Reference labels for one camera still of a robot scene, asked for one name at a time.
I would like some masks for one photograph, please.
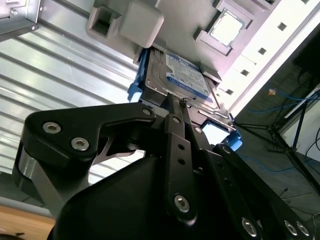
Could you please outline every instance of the gray metal plate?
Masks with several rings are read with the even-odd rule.
[[[145,79],[145,86],[155,92],[164,96],[168,93],[173,94],[179,98],[190,98],[189,105],[198,109],[198,113],[206,116],[207,118],[218,122],[220,125],[225,126],[227,129],[234,130],[229,113],[225,109],[219,97],[216,95],[216,87],[211,79],[203,76],[207,89],[210,91],[208,98],[213,102],[209,102],[201,97],[192,99],[195,94],[171,83],[167,80],[167,73],[171,70],[167,66],[166,54],[153,48],[150,53],[148,70]]]

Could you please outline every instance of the black tripod stand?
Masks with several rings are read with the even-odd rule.
[[[309,170],[305,167],[304,163],[301,162],[301,160],[297,157],[296,151],[297,151],[297,144],[298,139],[301,131],[301,127],[304,121],[304,117],[306,114],[308,103],[312,101],[306,100],[296,111],[294,111],[293,114],[290,115],[290,117],[286,119],[282,119],[279,121],[279,123],[275,123],[272,125],[258,125],[258,124],[245,124],[245,123],[235,123],[235,125],[248,133],[256,136],[257,138],[273,145],[279,150],[269,150],[272,153],[277,154],[286,154],[286,156],[289,158],[293,166],[306,178],[306,180],[310,183],[310,185],[313,187],[315,192],[320,196],[320,184],[317,182],[317,180],[312,176],[312,174],[309,172]],[[279,129],[281,129],[286,123],[288,123],[296,114],[300,113],[300,119],[298,122],[298,127],[295,132],[295,137],[293,141],[293,145],[289,146],[286,141],[282,138],[282,136],[279,134]],[[271,138],[274,140],[270,140],[252,129],[257,130],[265,130],[268,131],[271,135]]]

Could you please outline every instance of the metal stand leg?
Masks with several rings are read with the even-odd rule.
[[[313,187],[315,192],[320,196],[320,184],[317,182],[317,180],[313,177],[313,175],[308,171],[308,169],[305,167],[304,163],[300,161],[300,159],[297,157],[295,151],[297,150],[297,144],[298,139],[301,131],[301,127],[304,121],[306,109],[308,106],[308,101],[306,101],[301,108],[301,116],[298,123],[298,127],[296,129],[293,146],[290,147],[286,141],[282,138],[282,136],[279,134],[278,130],[275,128],[275,126],[263,126],[263,125],[257,125],[257,124],[239,124],[235,123],[235,125],[248,133],[256,136],[257,138],[275,146],[276,148],[279,148],[283,151],[278,150],[269,150],[268,152],[271,153],[277,153],[277,154],[286,154],[287,157],[292,162],[293,166],[306,178],[306,180],[310,183],[310,185]],[[259,130],[267,130],[269,133],[271,133],[271,137],[275,137],[275,142],[269,140],[268,138],[261,136],[260,134],[250,130],[250,129],[259,129]]]

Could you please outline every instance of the screw hole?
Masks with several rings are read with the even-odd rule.
[[[221,162],[217,162],[216,164],[217,164],[220,168],[222,168],[222,169],[224,168],[224,165],[223,165]]]
[[[83,141],[81,141],[81,140],[76,141],[75,144],[77,144],[79,146],[84,146],[85,145],[85,143]]]
[[[178,144],[178,147],[179,147],[181,150],[185,150],[185,147],[182,146],[181,144]]]
[[[181,164],[181,165],[185,165],[186,164],[186,162],[185,162],[185,160],[183,160],[183,159],[178,159],[178,162]]]
[[[229,186],[232,185],[232,184],[231,184],[231,181],[230,181],[228,178],[225,178],[224,181],[225,181],[225,183],[228,184]]]

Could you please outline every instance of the square slot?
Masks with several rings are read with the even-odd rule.
[[[109,9],[105,7],[99,8],[92,25],[92,30],[106,36],[110,28],[112,18],[113,13]]]
[[[275,3],[275,0],[265,0],[265,1],[271,5]]]
[[[247,70],[242,70],[241,74],[244,75],[244,76],[248,76],[249,72]]]
[[[265,49],[262,47],[262,48],[260,48],[260,49],[258,50],[258,53],[260,53],[261,55],[264,55],[264,54],[266,53],[266,51],[267,51],[267,50],[265,50]]]
[[[229,94],[230,96],[234,93],[234,91],[228,89],[227,91],[225,91],[226,94]]]
[[[280,29],[281,31],[284,31],[286,27],[287,25],[285,25],[283,22],[280,22],[280,24],[278,25],[278,29]]]

